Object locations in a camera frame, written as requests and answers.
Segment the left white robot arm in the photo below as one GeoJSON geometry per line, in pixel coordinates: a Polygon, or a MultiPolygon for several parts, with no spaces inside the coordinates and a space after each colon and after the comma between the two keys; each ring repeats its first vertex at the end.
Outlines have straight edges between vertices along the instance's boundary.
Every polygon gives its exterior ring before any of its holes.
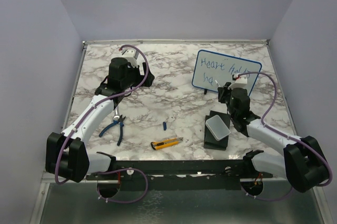
{"type": "Polygon", "coordinates": [[[116,174],[114,157],[103,152],[88,154],[86,145],[92,134],[123,98],[140,87],[150,87],[154,75],[148,61],[140,66],[134,57],[115,57],[108,74],[96,88],[89,105],[61,133],[51,133],[46,142],[45,170],[59,185],[80,182],[86,175],[99,173],[105,179],[116,174]]]}

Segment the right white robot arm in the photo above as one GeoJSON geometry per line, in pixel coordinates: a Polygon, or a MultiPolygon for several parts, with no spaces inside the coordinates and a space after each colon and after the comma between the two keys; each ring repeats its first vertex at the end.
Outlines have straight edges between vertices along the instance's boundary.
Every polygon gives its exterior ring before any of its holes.
{"type": "Polygon", "coordinates": [[[331,168],[315,138],[291,135],[264,123],[261,117],[250,110],[247,90],[230,86],[231,83],[227,82],[217,88],[218,101],[226,104],[236,131],[279,153],[274,156],[258,150],[246,154],[242,171],[247,177],[267,172],[287,179],[298,192],[306,192],[316,186],[327,186],[331,182],[331,168]]]}

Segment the blue framed whiteboard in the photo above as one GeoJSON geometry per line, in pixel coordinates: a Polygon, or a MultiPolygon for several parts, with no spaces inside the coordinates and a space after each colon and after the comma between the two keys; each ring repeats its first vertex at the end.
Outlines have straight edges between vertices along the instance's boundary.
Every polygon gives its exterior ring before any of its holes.
{"type": "Polygon", "coordinates": [[[192,85],[217,92],[215,79],[223,86],[233,81],[232,75],[245,73],[247,77],[245,89],[250,94],[257,81],[256,73],[261,69],[260,62],[202,49],[197,54],[192,85]]]}

